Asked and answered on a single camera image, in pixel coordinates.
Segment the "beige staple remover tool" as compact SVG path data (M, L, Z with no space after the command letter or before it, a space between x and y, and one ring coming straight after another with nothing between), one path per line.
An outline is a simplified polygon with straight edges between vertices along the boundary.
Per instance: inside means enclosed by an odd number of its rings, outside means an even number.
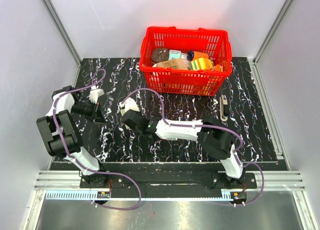
M227 100L226 95L220 96L219 108L220 108L220 119L222 122L226 122L228 120L228 116L230 114L228 100Z

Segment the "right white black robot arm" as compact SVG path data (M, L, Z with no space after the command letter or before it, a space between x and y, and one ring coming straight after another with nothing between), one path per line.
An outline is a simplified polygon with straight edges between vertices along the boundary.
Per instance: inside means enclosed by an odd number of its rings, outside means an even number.
M122 123L135 133L152 139L189 140L197 142L212 158L218 159L227 176L228 184L238 188L246 178L244 167L236 154L234 131L213 124L212 117L196 121L173 121L163 117L146 118L137 110L121 110Z

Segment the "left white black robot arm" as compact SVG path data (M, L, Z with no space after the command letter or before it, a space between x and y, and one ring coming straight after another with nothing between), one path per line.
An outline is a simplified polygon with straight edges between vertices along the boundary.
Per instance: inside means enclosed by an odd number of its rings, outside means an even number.
M108 175L97 158L91 156L85 149L82 135L72 118L72 114L84 116L87 120L104 124L99 97L103 89L91 87L89 99L79 100L72 86L54 91L52 106L49 112L36 120L39 133L50 156L57 156L72 162L84 176L91 175L91 182L96 187L104 187Z

